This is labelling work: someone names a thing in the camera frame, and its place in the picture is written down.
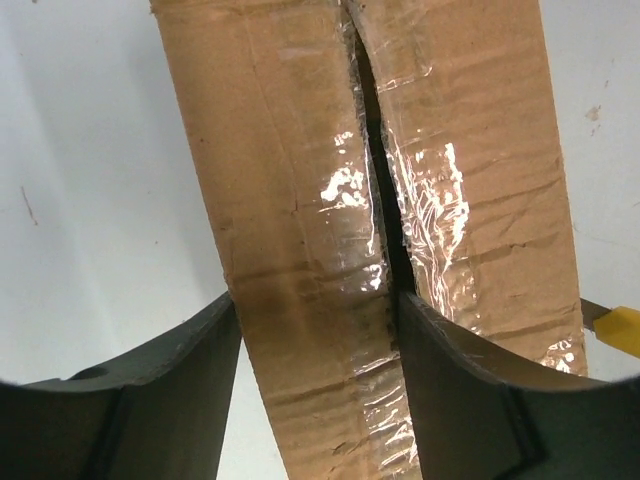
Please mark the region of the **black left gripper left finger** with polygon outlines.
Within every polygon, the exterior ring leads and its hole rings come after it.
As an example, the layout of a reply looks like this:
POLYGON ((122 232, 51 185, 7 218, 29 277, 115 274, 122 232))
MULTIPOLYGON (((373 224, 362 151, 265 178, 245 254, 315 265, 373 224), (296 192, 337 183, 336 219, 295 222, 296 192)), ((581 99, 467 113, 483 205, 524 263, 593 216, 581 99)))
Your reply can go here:
POLYGON ((2 478, 216 478, 240 340, 223 294, 68 379, 2 383, 2 478))

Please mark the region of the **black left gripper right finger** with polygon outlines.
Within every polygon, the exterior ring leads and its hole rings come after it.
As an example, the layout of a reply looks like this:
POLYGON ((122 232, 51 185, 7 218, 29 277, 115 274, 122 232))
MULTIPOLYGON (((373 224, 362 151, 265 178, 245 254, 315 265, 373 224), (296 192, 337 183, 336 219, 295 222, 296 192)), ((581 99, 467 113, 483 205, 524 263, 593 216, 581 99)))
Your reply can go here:
POLYGON ((544 367, 399 296, 398 335, 425 479, 636 479, 639 380, 544 367))

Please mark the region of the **yellow utility knife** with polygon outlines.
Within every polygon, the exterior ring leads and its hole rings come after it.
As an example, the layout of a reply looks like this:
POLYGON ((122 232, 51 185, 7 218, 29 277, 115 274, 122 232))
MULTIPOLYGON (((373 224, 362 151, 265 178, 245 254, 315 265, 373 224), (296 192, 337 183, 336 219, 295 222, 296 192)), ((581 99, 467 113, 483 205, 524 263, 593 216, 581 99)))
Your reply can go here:
POLYGON ((613 309, 586 299, 581 300, 583 325, 602 343, 635 358, 639 357, 640 314, 637 309, 613 309))

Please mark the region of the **brown cardboard express box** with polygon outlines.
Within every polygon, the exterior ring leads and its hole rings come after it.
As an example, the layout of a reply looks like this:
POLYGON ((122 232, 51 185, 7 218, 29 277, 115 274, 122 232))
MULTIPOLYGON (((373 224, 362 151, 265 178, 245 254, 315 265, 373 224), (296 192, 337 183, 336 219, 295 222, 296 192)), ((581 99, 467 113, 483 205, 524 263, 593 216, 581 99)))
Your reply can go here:
POLYGON ((587 371, 535 1, 155 1, 287 475, 416 479, 367 127, 409 282, 546 369, 587 371))

